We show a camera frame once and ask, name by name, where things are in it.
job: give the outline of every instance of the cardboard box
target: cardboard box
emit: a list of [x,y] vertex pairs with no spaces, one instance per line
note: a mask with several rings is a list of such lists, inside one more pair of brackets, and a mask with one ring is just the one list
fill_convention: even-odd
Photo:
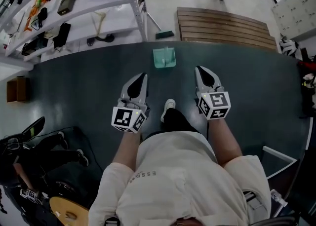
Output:
[[6,83],[6,102],[26,102],[30,98],[30,79],[16,77]]

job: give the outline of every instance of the black shoe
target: black shoe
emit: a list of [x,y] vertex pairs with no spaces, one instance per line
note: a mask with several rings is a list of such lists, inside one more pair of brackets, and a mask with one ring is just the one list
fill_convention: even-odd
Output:
[[83,151],[81,149],[77,149],[79,152],[79,164],[88,167],[89,166],[89,160],[83,155]]
[[65,140],[64,132],[59,131],[58,134],[62,137],[59,144],[61,145],[62,148],[64,148],[65,150],[68,150],[69,146],[68,146],[67,141]]

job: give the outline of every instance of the leg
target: leg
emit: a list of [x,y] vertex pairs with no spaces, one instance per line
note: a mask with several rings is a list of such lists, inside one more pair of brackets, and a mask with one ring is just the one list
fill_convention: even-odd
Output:
[[164,127],[167,132],[170,132],[170,131],[198,132],[189,124],[185,116],[180,111],[173,108],[167,109],[166,114],[164,115]]
[[81,152],[48,151],[47,153],[43,153],[39,156],[40,165],[45,172],[49,172],[69,162],[79,162],[84,166],[88,166],[87,159]]
[[35,150],[38,154],[43,153],[45,151],[50,151],[55,146],[61,144],[62,141],[63,138],[60,134],[52,135],[40,141],[40,143],[36,145],[33,150]]

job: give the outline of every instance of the white t-shirt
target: white t-shirt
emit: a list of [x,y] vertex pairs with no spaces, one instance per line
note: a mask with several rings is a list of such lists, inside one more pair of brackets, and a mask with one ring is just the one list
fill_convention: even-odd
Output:
[[[169,226],[190,217],[206,226],[243,226],[269,218],[270,190],[258,157],[241,156],[223,168],[199,133],[150,137],[139,147],[136,169],[119,163],[105,169],[90,226],[113,216],[123,226]],[[256,195],[260,215],[247,205],[245,191]]]

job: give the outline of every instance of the dark gray floor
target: dark gray floor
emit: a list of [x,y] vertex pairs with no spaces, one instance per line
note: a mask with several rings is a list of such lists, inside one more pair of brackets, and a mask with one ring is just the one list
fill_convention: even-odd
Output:
[[[154,48],[174,47],[177,65],[154,67]],[[300,119],[300,78],[296,60],[272,52],[225,44],[155,42],[113,46],[64,56],[36,65],[29,73],[32,100],[7,104],[5,83],[0,83],[0,135],[21,132],[41,116],[46,125],[41,134],[78,126],[89,138],[104,169],[112,160],[122,133],[111,126],[112,108],[128,79],[141,72],[149,75],[149,119],[143,125],[146,137],[158,131],[165,100],[173,98],[177,109],[201,133],[206,120],[195,105],[194,67],[214,71],[230,94],[232,108],[226,118],[242,150],[260,153],[267,145],[299,158],[305,147],[309,120]],[[91,166],[71,163],[55,174],[81,187],[83,195],[97,191],[101,172],[87,140],[65,131],[72,149],[83,148]],[[269,162],[267,172],[274,171]]]

